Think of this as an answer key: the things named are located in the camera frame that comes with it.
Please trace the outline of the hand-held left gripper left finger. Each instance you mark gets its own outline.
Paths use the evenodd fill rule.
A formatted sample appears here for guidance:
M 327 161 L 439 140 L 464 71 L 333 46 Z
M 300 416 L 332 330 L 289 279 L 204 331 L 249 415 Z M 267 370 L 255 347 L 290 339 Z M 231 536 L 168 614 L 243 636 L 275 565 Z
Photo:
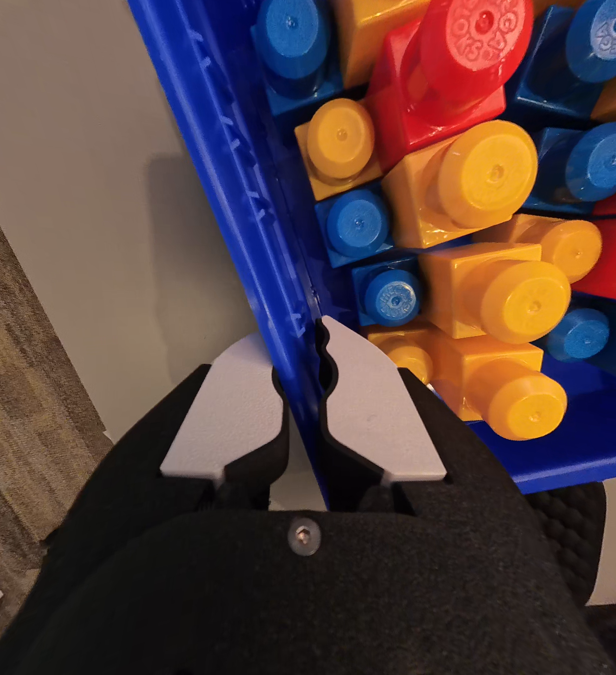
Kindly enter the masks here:
M 163 459 L 164 477 L 276 481 L 288 463 L 287 403 L 259 333 L 218 358 Z

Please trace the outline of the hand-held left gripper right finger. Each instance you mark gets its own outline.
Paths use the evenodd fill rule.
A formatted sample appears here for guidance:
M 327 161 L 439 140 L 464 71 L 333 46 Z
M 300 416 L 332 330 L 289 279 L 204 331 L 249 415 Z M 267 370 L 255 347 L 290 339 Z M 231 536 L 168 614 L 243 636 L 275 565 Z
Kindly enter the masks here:
M 446 468 L 394 362 L 331 316 L 315 325 L 324 438 L 383 484 L 440 481 Z

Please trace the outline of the pile of toy blocks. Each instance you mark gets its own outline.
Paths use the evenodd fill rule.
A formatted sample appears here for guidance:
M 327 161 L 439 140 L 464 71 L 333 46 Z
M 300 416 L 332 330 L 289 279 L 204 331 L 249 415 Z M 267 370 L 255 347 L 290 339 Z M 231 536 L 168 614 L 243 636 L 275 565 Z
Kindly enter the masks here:
M 308 299 L 513 442 L 565 416 L 544 343 L 601 253 L 520 210 L 616 193 L 616 123 L 532 132 L 616 76 L 616 1 L 536 4 L 261 1 L 251 25 Z

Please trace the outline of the plain blue object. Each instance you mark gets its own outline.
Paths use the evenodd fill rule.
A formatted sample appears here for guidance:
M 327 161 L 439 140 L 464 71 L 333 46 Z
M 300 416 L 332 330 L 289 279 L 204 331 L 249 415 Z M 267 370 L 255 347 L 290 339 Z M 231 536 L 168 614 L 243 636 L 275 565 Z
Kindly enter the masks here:
M 315 321 L 359 327 L 350 272 L 328 263 L 296 142 L 275 130 L 251 40 L 258 1 L 129 1 L 312 463 Z M 550 360 L 569 395 L 559 428 L 514 442 L 469 422 L 523 494 L 616 478 L 616 377 Z

